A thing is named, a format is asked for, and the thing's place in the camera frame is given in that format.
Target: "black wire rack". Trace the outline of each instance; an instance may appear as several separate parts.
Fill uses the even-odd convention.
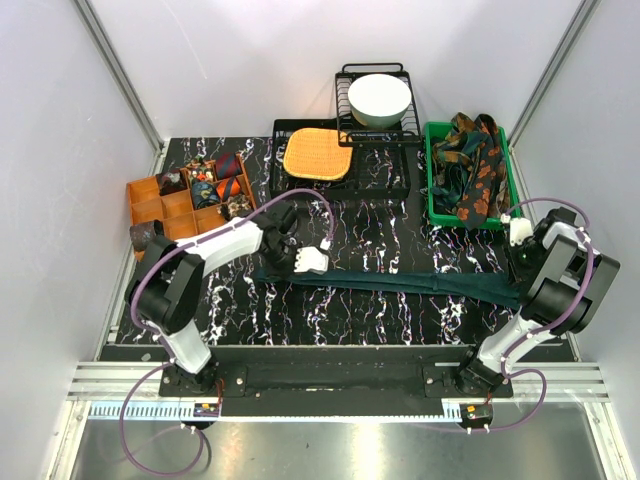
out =
[[[336,130],[332,120],[276,120],[273,123],[269,191],[272,197],[294,188],[310,188],[327,200],[404,200],[411,190],[405,149],[395,145],[382,148],[354,148],[351,167],[342,180],[335,182],[292,177],[283,166],[289,137],[301,128]]]
[[[384,73],[402,80],[411,91],[411,104],[402,119],[384,130],[371,130],[358,122],[351,113],[349,87],[358,78],[371,73]],[[396,144],[398,147],[420,146],[421,130],[418,110],[411,87],[409,73],[401,63],[347,63],[336,73],[336,109],[338,114],[338,138],[343,147],[381,147]]]

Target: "orange wooden organizer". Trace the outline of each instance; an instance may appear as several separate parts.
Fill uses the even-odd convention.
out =
[[[249,197],[251,206],[256,208],[256,201],[251,191],[249,177],[244,168],[244,162],[239,154],[236,158],[240,162],[242,174],[236,176],[242,187],[242,193]],[[214,176],[215,160],[204,162],[211,168]],[[220,213],[218,205],[196,210],[191,200],[191,184],[189,183],[189,173],[186,168],[181,168],[180,173],[187,184],[187,190],[171,193],[169,195],[160,196],[160,188],[156,177],[147,177],[135,182],[127,183],[127,197],[129,199],[129,212],[131,214],[131,225],[149,222],[151,220],[160,220],[164,227],[164,235],[171,240],[192,237],[209,230],[213,230],[224,225],[226,220]],[[220,183],[222,179],[216,177],[214,187]],[[135,252],[138,260],[141,260],[144,252]]]

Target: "cable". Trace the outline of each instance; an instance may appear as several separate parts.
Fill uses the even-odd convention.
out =
[[[204,444],[205,444],[204,433],[202,433],[200,430],[198,430],[196,428],[192,428],[191,429],[192,432],[195,432],[195,433],[198,434],[198,438],[200,439],[200,447],[198,448],[198,453],[196,454],[195,458],[193,459],[193,461],[189,465],[187,465],[182,470],[179,470],[177,472],[160,472],[158,470],[153,470],[153,469],[151,469],[149,467],[146,467],[145,465],[142,465],[133,456],[133,453],[131,452],[131,450],[129,450],[129,447],[127,446],[127,440],[126,440],[125,435],[124,435],[124,414],[125,414],[125,411],[127,409],[127,405],[129,404],[129,401],[131,400],[131,397],[133,396],[135,391],[140,387],[140,385],[142,385],[148,378],[153,376],[155,373],[160,372],[160,371],[164,370],[165,368],[170,367],[171,365],[173,365],[173,363],[163,363],[159,367],[156,367],[156,368],[152,369],[150,372],[144,374],[140,378],[140,380],[138,380],[136,382],[136,384],[133,386],[133,388],[129,391],[129,393],[125,397],[124,402],[122,403],[122,409],[120,410],[120,416],[118,417],[118,427],[119,427],[119,433],[120,433],[120,444],[122,445],[122,450],[124,450],[124,454],[127,457],[127,460],[129,460],[136,468],[138,468],[138,470],[140,470],[140,471],[142,471],[144,473],[148,473],[148,474],[155,475],[157,477],[163,477],[163,478],[181,477],[182,475],[185,475],[186,473],[191,471],[191,469],[193,467],[195,467],[196,463],[198,463],[198,461],[200,460],[200,457],[202,456],[202,451],[204,449]]]
[[[573,311],[580,304],[580,301],[584,297],[587,289],[589,288],[589,284],[591,283],[591,276],[593,275],[593,267],[595,265],[595,254],[593,252],[593,247],[591,246],[591,240],[584,233],[584,229],[588,228],[591,225],[591,222],[590,222],[589,217],[587,216],[587,214],[584,212],[584,210],[582,210],[577,205],[574,205],[571,202],[568,202],[568,201],[565,201],[565,200],[560,200],[560,199],[557,199],[557,198],[537,197],[537,198],[530,198],[528,200],[524,200],[524,201],[514,205],[509,210],[507,210],[506,215],[509,215],[513,210],[515,210],[516,208],[518,208],[518,207],[520,207],[522,205],[525,205],[527,203],[537,202],[537,201],[560,203],[562,205],[566,205],[566,206],[568,206],[570,208],[573,208],[578,213],[580,213],[580,215],[582,215],[582,218],[584,220],[585,226],[582,227],[581,229],[577,230],[576,231],[576,235],[578,236],[578,240],[580,240],[580,242],[585,246],[585,248],[587,250],[587,265],[586,265],[586,268],[585,268],[585,273],[584,273],[584,278],[582,280],[582,284],[580,285],[580,288],[576,292],[575,297],[573,298],[573,300],[571,301],[571,303],[569,304],[567,309],[564,311],[564,313],[562,313],[558,318],[556,318],[550,324],[545,325],[545,326],[540,327],[540,328],[536,328],[536,329],[532,330],[531,332],[529,332],[529,334],[524,335],[521,338],[519,338],[518,340],[516,340],[511,346],[509,346],[505,350],[504,354],[502,355],[501,362],[500,362],[500,373],[502,373],[502,376],[504,378],[506,378],[507,380],[511,380],[513,378],[517,378],[517,377],[519,377],[521,375],[525,375],[527,373],[533,373],[533,374],[538,375],[540,377],[540,380],[542,381],[542,388],[541,388],[541,391],[540,391],[540,398],[538,399],[538,401],[534,405],[533,409],[529,413],[527,413],[524,417],[522,417],[517,422],[511,423],[509,425],[504,425],[504,426],[501,426],[501,427],[493,427],[490,430],[492,432],[505,432],[505,431],[512,430],[514,428],[520,427],[520,426],[524,425],[525,423],[527,423],[529,420],[531,420],[533,418],[533,416],[538,413],[538,410],[540,410],[540,407],[544,403],[544,399],[547,396],[547,379],[545,378],[544,373],[542,373],[537,368],[525,368],[525,369],[520,370],[520,371],[518,371],[516,373],[508,373],[507,370],[506,370],[507,360],[509,358],[509,355],[511,355],[516,348],[518,348],[520,345],[522,345],[527,339],[531,338],[530,336],[538,335],[538,334],[540,334],[542,332],[547,332],[549,330],[553,330],[554,328],[560,326],[563,322],[565,322],[571,316]],[[485,433],[485,431],[483,431],[483,430],[466,430],[466,431],[465,430],[452,430],[452,429],[449,429],[449,428],[432,427],[431,425],[430,426],[423,426],[423,428],[426,428],[427,430],[434,430],[434,431],[437,431],[437,432],[445,432],[445,433]]]
[[[184,427],[182,425],[173,425],[171,427],[167,427],[167,428],[159,431],[158,433],[156,433],[153,437],[148,438],[139,447],[135,448],[134,450],[129,450],[129,451],[131,452],[132,455],[135,455],[135,454],[141,452],[142,450],[144,450],[145,448],[147,448],[149,445],[151,445],[153,442],[155,442],[158,438],[164,436],[166,433],[173,432],[173,431],[176,431],[176,430],[182,430],[183,428]],[[126,455],[124,457],[120,457],[120,458],[113,458],[113,459],[112,458],[108,458],[108,455],[105,453],[103,437],[98,437],[97,444],[98,444],[98,453],[100,453],[100,456],[102,457],[102,459],[105,462],[116,464],[116,463],[121,463],[121,462],[124,462],[125,460],[128,460]]]
[[[554,203],[559,203],[566,207],[572,208],[582,216],[582,219],[584,220],[584,228],[589,228],[591,226],[591,221],[589,220],[589,217],[587,216],[585,211],[582,210],[579,206],[567,200],[562,200],[560,198],[554,198],[554,197],[535,197],[535,198],[529,198],[527,200],[523,200],[522,202],[516,203],[513,207],[509,208],[505,212],[505,215],[511,215],[511,212],[513,212],[516,208],[519,208],[523,205],[527,205],[528,203],[534,203],[534,202],[554,202]]]
[[[171,347],[169,346],[167,341],[162,336],[162,332],[160,331],[160,329],[155,327],[155,326],[153,326],[153,325],[150,325],[150,324],[148,324],[146,322],[143,322],[138,318],[138,302],[140,301],[140,296],[141,296],[143,290],[147,287],[147,285],[149,284],[149,282],[153,278],[153,276],[155,274],[157,274],[158,271],[160,271],[160,269],[167,262],[169,262],[175,256],[179,255],[181,252],[184,252],[185,250],[188,250],[189,248],[195,247],[196,245],[201,245],[201,244],[203,244],[205,242],[213,240],[216,237],[219,237],[220,235],[223,235],[223,234],[228,233],[228,232],[230,232],[232,230],[235,230],[236,228],[241,227],[245,223],[251,221],[253,218],[255,218],[257,215],[259,215],[260,213],[262,213],[265,210],[267,210],[269,207],[272,207],[276,203],[284,200],[285,198],[291,197],[293,195],[300,195],[300,194],[313,195],[314,197],[318,198],[318,200],[320,200],[323,203],[324,208],[327,210],[327,213],[329,215],[329,232],[327,234],[326,239],[330,242],[333,239],[333,235],[335,233],[335,218],[334,218],[333,212],[331,211],[331,206],[329,205],[329,202],[322,195],[320,195],[318,192],[316,192],[314,190],[307,189],[307,188],[298,188],[298,189],[294,189],[294,190],[290,190],[288,192],[285,192],[282,195],[279,195],[278,197],[268,201],[267,203],[265,203],[261,207],[257,208],[256,210],[251,212],[249,215],[247,215],[245,218],[240,220],[237,224],[235,224],[233,226],[228,226],[228,227],[225,227],[225,228],[219,228],[219,229],[214,230],[213,232],[211,232],[209,235],[205,235],[204,237],[198,239],[195,242],[189,242],[189,243],[186,243],[184,245],[180,245],[180,246],[176,247],[175,249],[173,249],[172,251],[170,251],[167,255],[162,257],[158,262],[156,262],[156,264],[153,265],[151,267],[151,269],[149,269],[147,274],[144,276],[144,278],[142,279],[142,281],[140,282],[140,284],[136,288],[136,291],[134,292],[133,298],[131,300],[131,320],[132,320],[132,322],[138,328],[140,328],[142,330],[149,330],[154,335],[157,335],[158,336],[158,341],[162,344],[162,346],[165,348],[165,350],[169,354],[169,358],[171,358],[172,360],[175,360],[175,353],[173,352],[173,350],[171,349]],[[164,370],[165,368],[168,368],[172,364],[173,363],[165,363],[165,364],[163,364],[163,365],[161,365],[161,366],[159,366],[157,368],[154,368],[149,373],[144,375],[140,380],[138,380],[138,382],[133,386],[131,391],[127,394],[127,397],[125,398],[125,401],[122,404],[122,410],[120,412],[120,417],[118,419],[119,420],[119,422],[118,422],[119,423],[119,431],[120,431],[120,443],[122,444],[122,449],[124,450],[125,457],[136,468],[138,468],[139,470],[141,470],[141,471],[143,471],[145,473],[149,473],[151,475],[156,475],[158,477],[165,477],[165,478],[179,477],[179,476],[182,476],[182,475],[188,473],[191,469],[193,469],[193,467],[196,465],[196,463],[198,463],[198,460],[200,460],[200,457],[202,456],[202,450],[203,450],[204,444],[206,442],[206,437],[204,436],[204,434],[200,430],[192,429],[192,431],[195,430],[197,432],[197,434],[198,434],[198,436],[200,438],[200,448],[198,449],[198,453],[196,454],[196,457],[194,458],[194,460],[189,465],[187,465],[185,468],[180,470],[179,472],[170,472],[170,473],[159,472],[159,471],[150,469],[150,468],[142,465],[140,462],[138,462],[135,459],[135,457],[133,456],[133,453],[129,450],[129,448],[127,446],[126,439],[125,439],[125,434],[124,434],[124,412],[125,412],[127,404],[129,403],[129,400],[131,400],[131,397],[133,396],[133,393],[140,387],[140,385],[142,385],[142,383],[145,380],[147,380],[149,377],[151,377],[154,373],[159,372],[161,370]],[[223,392],[223,390],[224,390],[224,383],[222,383],[222,385],[218,388],[218,398],[219,398],[219,400],[218,400],[218,411],[220,410],[220,407],[222,406],[222,392]],[[215,417],[215,418],[217,418],[218,414],[215,414],[215,413],[202,414],[202,416],[203,417]],[[151,441],[155,440],[159,436],[164,435],[165,433],[167,433],[167,432],[169,432],[171,430],[174,430],[174,429],[176,429],[176,427],[172,427],[172,428],[166,429],[163,432],[160,432],[160,434],[155,435],[151,439]]]
[[[235,228],[241,227],[242,225],[244,225],[245,223],[251,221],[254,217],[256,217],[257,215],[259,215],[260,213],[264,212],[265,210],[267,210],[269,207],[272,207],[273,205],[275,205],[276,203],[284,200],[285,198],[291,197],[293,195],[300,195],[300,194],[308,194],[308,195],[313,195],[314,197],[318,198],[323,204],[325,209],[327,210],[327,213],[329,214],[329,233],[327,234],[327,240],[331,241],[333,239],[333,235],[335,233],[335,218],[333,216],[333,212],[331,211],[331,206],[329,205],[329,202],[322,196],[320,195],[318,192],[316,192],[315,190],[311,190],[308,188],[296,188],[294,190],[289,190],[288,192],[283,193],[282,195],[277,196],[276,198],[268,201],[267,203],[265,203],[264,205],[262,205],[261,207],[259,207],[258,209],[254,210],[253,212],[251,212],[249,215],[247,215],[245,218],[243,218],[242,220],[240,220],[237,224],[235,224],[234,226],[230,226],[230,227],[224,227],[224,228],[219,228],[217,230],[214,230],[213,232],[211,232],[209,235],[206,235],[200,239],[198,239],[195,242],[189,242],[186,243],[184,245],[180,245],[179,247],[176,247],[175,249],[173,249],[171,252],[169,252],[167,255],[165,255],[164,257],[162,257],[153,267],[151,267],[151,269],[147,272],[147,274],[144,276],[144,278],[142,279],[142,281],[140,282],[140,284],[138,285],[138,288],[136,288],[136,291],[133,294],[133,298],[131,300],[131,321],[140,329],[142,330],[149,330],[151,331],[154,335],[157,335],[159,338],[159,342],[164,346],[164,348],[167,350],[167,352],[169,353],[169,357],[173,358],[175,357],[173,351],[171,350],[171,347],[169,346],[169,344],[166,342],[166,340],[163,338],[160,329],[157,327],[154,327],[152,325],[149,325],[147,323],[143,323],[139,318],[138,318],[138,302],[140,301],[140,296],[142,295],[142,292],[144,291],[144,289],[147,287],[147,285],[149,285],[149,282],[151,281],[151,279],[153,278],[153,276],[158,273],[158,271],[169,261],[171,260],[173,257],[175,257],[176,255],[179,255],[181,252],[184,252],[185,250],[188,250],[189,248],[195,247],[196,245],[201,245],[205,242],[208,242],[209,240],[213,240],[216,237],[219,237],[220,235],[223,235],[227,232],[230,232],[232,230],[234,230]]]
[[[211,413],[208,413],[208,412],[198,413],[200,417],[214,417],[214,418],[220,417],[220,412],[222,410],[222,397],[224,395],[224,379],[220,378],[219,380],[216,380],[216,390],[218,391],[218,406]]]

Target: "green plastic basket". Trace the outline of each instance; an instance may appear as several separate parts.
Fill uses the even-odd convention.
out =
[[[434,225],[442,225],[443,227],[464,227],[464,224],[455,215],[446,215],[436,213],[433,210],[435,202],[433,201],[433,194],[431,193],[431,187],[433,186],[433,163],[431,160],[431,138],[439,137],[444,138],[451,130],[453,124],[448,122],[428,122],[424,127],[424,141],[425,141],[425,155],[427,157],[427,187],[429,188],[429,219]],[[509,197],[511,198],[511,205],[515,205],[520,202],[518,197],[518,191],[513,181],[513,173],[511,172],[511,159],[509,158],[509,148],[507,147],[507,137],[504,134],[504,129],[500,127],[500,139],[502,143],[502,150],[504,151],[504,158],[507,162],[507,181],[509,185]],[[513,217],[521,217],[522,213],[520,208],[511,214]],[[478,227],[481,230],[502,230],[504,226],[500,223],[499,218],[488,218],[486,222]]]

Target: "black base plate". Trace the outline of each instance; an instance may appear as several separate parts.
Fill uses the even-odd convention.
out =
[[[217,396],[216,382],[222,381],[223,395],[225,398],[242,397],[247,383],[247,367],[238,364],[226,364],[217,371],[215,367],[202,372],[207,377],[212,377],[211,387],[202,389],[191,376],[184,375],[177,367],[166,368],[162,372],[160,390],[161,397],[211,397]]]
[[[422,369],[424,393],[429,398],[486,398],[486,395],[468,395],[456,388],[453,382],[457,367],[427,366]],[[513,398],[511,383],[500,385],[491,393],[493,398]]]
[[[224,380],[225,417],[280,415],[442,415],[440,398],[463,398],[457,390],[427,385],[442,378],[464,358],[468,346],[265,347],[218,346],[216,378]],[[101,361],[167,361],[159,346],[106,346]],[[523,361],[572,361],[568,345],[540,346]],[[215,396],[161,383],[160,394],[172,397]],[[511,397],[501,386],[496,397]]]

